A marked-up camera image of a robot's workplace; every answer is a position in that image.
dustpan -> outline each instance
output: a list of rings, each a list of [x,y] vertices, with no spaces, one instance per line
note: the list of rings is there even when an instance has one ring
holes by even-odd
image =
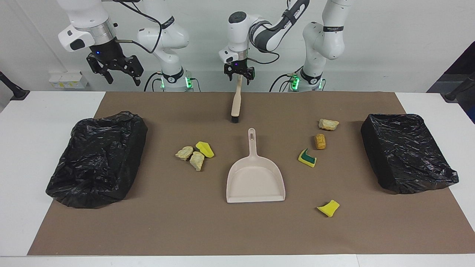
[[[228,203],[283,201],[284,180],[271,160],[257,155],[256,131],[248,131],[249,156],[238,160],[229,170],[226,185]]]

black plastic bag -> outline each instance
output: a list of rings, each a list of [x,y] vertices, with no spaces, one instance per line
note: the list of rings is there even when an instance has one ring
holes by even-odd
[[[137,174],[148,128],[128,111],[79,121],[46,194],[75,208],[97,208],[125,198]]]
[[[458,183],[419,115],[370,114],[361,134],[381,187],[413,194]]]

